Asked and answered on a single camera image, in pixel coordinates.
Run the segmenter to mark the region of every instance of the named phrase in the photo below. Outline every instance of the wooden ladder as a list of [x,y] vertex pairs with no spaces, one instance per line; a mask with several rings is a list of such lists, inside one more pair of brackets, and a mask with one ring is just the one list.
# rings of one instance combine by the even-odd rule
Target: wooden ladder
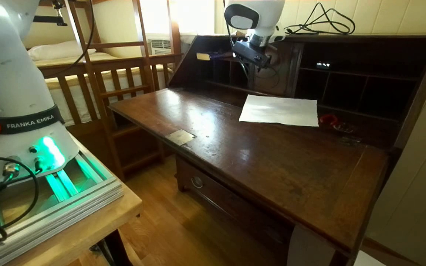
[[[87,48],[85,38],[83,36],[83,32],[81,30],[81,24],[78,20],[78,15],[76,12],[76,5],[74,2],[65,0],[66,7],[69,12],[69,17],[71,20],[71,25],[73,28],[73,32],[75,33],[75,37],[77,39],[78,44],[81,46],[83,50]],[[134,8],[135,13],[135,26],[137,32],[138,32],[138,39],[142,41],[136,41],[136,42],[110,42],[110,43],[101,43],[98,29],[95,25],[91,25],[91,17],[88,16],[91,13],[91,7],[89,4],[85,5],[85,12],[88,17],[90,28],[93,28],[94,35],[93,35],[93,41],[89,48],[113,48],[113,47],[133,47],[133,46],[139,46],[141,47],[141,53],[142,57],[139,58],[129,58],[129,59],[119,59],[119,60],[113,60],[114,62],[110,64],[110,69],[105,69],[105,64],[99,64],[103,65],[104,68],[98,67],[96,62],[92,62],[90,60],[90,57],[88,54],[85,56],[85,67],[88,74],[88,79],[91,84],[91,88],[93,90],[93,95],[96,101],[96,105],[98,107],[98,111],[100,114],[100,118],[103,125],[103,130],[105,132],[106,140],[108,141],[108,146],[110,149],[110,153],[113,158],[113,163],[115,165],[114,172],[117,174],[117,176],[120,178],[120,180],[125,180],[125,172],[128,170],[131,170],[133,168],[140,167],[141,165],[144,165],[145,163],[155,160],[157,158],[160,159],[160,161],[165,161],[165,151],[163,143],[158,139],[157,140],[157,150],[154,153],[149,153],[145,155],[143,158],[137,161],[133,161],[127,165],[121,165],[120,157],[118,150],[116,148],[115,140],[118,138],[121,138],[125,135],[132,134],[134,132],[142,130],[139,126],[131,125],[125,128],[119,128],[115,122],[113,112],[108,109],[109,100],[108,98],[112,96],[116,96],[118,100],[123,100],[124,94],[130,94],[131,96],[136,96],[136,92],[138,91],[144,91],[144,92],[153,92],[159,89],[159,82],[158,82],[158,74],[157,74],[157,66],[156,64],[159,62],[164,62],[159,60],[162,56],[153,56],[154,59],[153,64],[151,64],[151,59],[149,57],[149,50],[148,50],[148,43],[147,38],[144,30],[144,23],[142,20],[142,12],[141,12],[141,3],[140,0],[132,0],[132,5]],[[176,38],[176,51],[172,49],[173,52],[176,52],[175,54],[175,62],[177,63],[180,59],[181,54],[180,51],[180,34],[179,34],[179,28],[176,26],[176,28],[173,30]],[[167,64],[162,63],[164,66],[164,77],[169,77],[168,70],[167,70]],[[142,80],[142,85],[135,86],[134,80],[132,78],[132,71],[131,67],[139,67],[140,69],[140,76]],[[127,80],[129,87],[128,88],[121,88],[117,69],[125,69]],[[114,91],[107,92],[105,89],[104,81],[101,72],[102,71],[111,71],[112,79],[114,82]]]

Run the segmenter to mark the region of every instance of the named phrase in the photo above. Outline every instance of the beige wall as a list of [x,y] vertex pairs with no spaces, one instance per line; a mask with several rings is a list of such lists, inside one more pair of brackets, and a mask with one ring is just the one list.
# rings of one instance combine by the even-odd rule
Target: beige wall
[[[426,33],[426,0],[321,2],[325,9],[335,7],[351,17],[356,23],[356,33]],[[305,22],[316,3],[316,0],[286,0],[282,24]],[[225,34],[222,5],[217,2],[215,29]],[[426,104],[377,201],[367,235],[426,266]]]
[[[54,16],[56,13],[53,7],[37,7],[35,14],[40,16]],[[89,26],[85,11],[82,8],[77,8],[77,14],[83,34],[88,37]],[[66,8],[62,9],[62,15],[64,16],[64,21],[68,24],[67,27],[57,26],[53,23],[32,23],[29,34],[23,40],[24,46],[30,48],[36,45],[57,44],[59,42],[75,40]]]
[[[101,42],[135,42],[137,37],[134,7],[130,0],[110,0],[94,5]],[[139,57],[140,47],[107,48],[116,57]]]

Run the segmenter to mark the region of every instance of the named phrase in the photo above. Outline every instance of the wooden table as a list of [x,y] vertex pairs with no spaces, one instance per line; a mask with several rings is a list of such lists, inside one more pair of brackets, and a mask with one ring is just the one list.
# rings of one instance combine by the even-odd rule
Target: wooden table
[[320,128],[238,122],[241,108],[187,89],[110,107],[174,149],[180,190],[288,253],[289,264],[308,251],[296,265],[352,265],[386,170],[383,150]]
[[125,260],[127,256],[117,229],[139,215],[142,200],[124,184],[123,192],[124,196],[121,198],[30,249],[7,265],[66,266],[103,238],[110,252],[124,253],[121,254],[121,259]]

